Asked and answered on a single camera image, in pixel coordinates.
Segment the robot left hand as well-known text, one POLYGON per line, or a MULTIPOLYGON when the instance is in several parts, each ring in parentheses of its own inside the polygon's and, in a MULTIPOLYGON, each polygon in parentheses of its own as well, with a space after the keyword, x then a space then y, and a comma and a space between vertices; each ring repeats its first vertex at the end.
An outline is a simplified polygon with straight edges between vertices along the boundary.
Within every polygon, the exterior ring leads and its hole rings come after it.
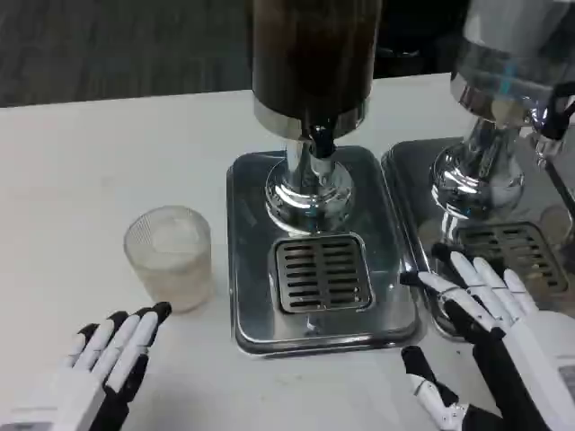
POLYGON ((1 421, 3 430, 121 430, 168 302, 118 311, 75 334, 61 364, 1 421))

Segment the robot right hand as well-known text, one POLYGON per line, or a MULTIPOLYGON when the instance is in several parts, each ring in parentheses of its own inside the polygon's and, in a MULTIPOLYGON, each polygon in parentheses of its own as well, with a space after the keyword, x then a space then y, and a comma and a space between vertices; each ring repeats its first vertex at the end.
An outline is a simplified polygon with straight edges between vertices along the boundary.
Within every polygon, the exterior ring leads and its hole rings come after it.
POLYGON ((400 281, 444 304, 498 408, 491 413, 440 382, 420 347, 401 355, 412 393, 439 430, 572 430, 574 320, 541 309, 524 282, 498 261, 437 243, 432 250, 455 275, 406 271, 400 281))

